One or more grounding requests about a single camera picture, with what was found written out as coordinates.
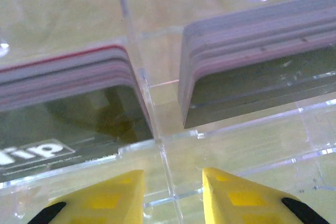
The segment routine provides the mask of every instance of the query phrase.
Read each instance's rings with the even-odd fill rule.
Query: yellow triangle
[[[75,191],[50,205],[66,205],[50,224],[141,224],[144,172],[133,170]]]
[[[203,169],[206,224],[302,224],[281,202],[293,195],[215,168]]]

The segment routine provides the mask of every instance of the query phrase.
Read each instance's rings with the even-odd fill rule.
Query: clear acrylic organizer
[[[53,198],[133,169],[145,170],[144,223],[205,223],[203,167],[292,193],[336,222],[336,93],[183,129],[177,85],[184,26],[283,1],[0,0],[1,68],[121,45],[154,131],[154,139],[118,154],[0,183],[0,223],[28,223]]]

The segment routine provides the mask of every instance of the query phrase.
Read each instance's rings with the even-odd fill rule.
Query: yellow plastic object
[[[215,168],[203,169],[206,224],[302,224],[282,202],[284,193]]]
[[[50,206],[66,205],[49,224],[141,224],[144,172],[133,170],[54,200]],[[45,220],[37,215],[30,223]]]

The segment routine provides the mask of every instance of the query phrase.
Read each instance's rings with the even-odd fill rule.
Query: stack of cards
[[[336,91],[336,0],[298,0],[184,29],[185,128]]]
[[[123,48],[0,71],[0,180],[113,155],[150,138],[149,116]]]

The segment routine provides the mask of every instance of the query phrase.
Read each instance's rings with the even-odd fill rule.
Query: acrylic compartment
[[[204,223],[203,167],[293,193],[335,222],[335,98],[331,93],[183,129],[177,102],[185,25],[289,0],[0,0],[0,67],[106,45],[126,48],[154,139],[92,148],[71,166],[0,183],[0,222],[27,223],[57,196],[144,169],[144,223]]]

